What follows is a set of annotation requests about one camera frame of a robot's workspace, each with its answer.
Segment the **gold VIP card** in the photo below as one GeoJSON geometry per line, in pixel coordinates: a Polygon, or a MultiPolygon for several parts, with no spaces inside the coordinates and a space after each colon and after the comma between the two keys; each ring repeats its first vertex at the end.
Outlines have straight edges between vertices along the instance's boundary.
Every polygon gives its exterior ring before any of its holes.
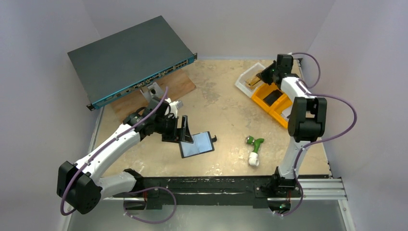
{"type": "Polygon", "coordinates": [[[261,79],[259,77],[253,76],[252,78],[246,80],[246,86],[249,88],[256,88],[260,81],[261,79]]]}

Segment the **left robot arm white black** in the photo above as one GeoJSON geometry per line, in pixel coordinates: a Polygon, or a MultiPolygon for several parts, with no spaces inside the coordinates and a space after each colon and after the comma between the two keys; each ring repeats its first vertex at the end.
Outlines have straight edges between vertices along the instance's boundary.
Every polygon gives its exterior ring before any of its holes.
{"type": "Polygon", "coordinates": [[[178,110],[182,101],[152,98],[148,106],[129,114],[118,129],[100,146],[74,163],[65,161],[58,169],[57,195],[61,197],[60,212],[67,216],[77,211],[87,214],[98,202],[120,193],[137,197],[143,183],[137,172],[124,170],[113,177],[103,177],[106,170],[128,149],[153,133],[163,142],[193,143],[187,116],[182,116],[178,128],[178,110]]]}

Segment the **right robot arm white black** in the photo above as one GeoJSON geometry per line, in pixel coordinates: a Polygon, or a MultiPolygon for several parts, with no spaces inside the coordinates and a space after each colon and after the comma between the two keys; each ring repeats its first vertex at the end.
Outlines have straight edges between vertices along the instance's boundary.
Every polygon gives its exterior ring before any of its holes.
{"type": "Polygon", "coordinates": [[[271,192],[281,196],[297,185],[299,167],[312,143],[325,131],[327,100],[313,96],[301,78],[292,73],[292,54],[278,54],[273,63],[257,76],[267,84],[276,84],[292,102],[288,121],[290,142],[270,183],[271,192]]]}

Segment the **black leather card holder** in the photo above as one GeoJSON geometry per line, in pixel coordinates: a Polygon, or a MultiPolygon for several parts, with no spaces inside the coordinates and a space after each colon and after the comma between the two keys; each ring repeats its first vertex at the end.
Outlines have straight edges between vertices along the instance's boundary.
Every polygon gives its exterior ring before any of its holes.
{"type": "Polygon", "coordinates": [[[209,131],[194,134],[192,138],[193,143],[179,143],[181,158],[192,157],[215,150],[214,143],[217,141],[217,136],[212,137],[209,131]]]}

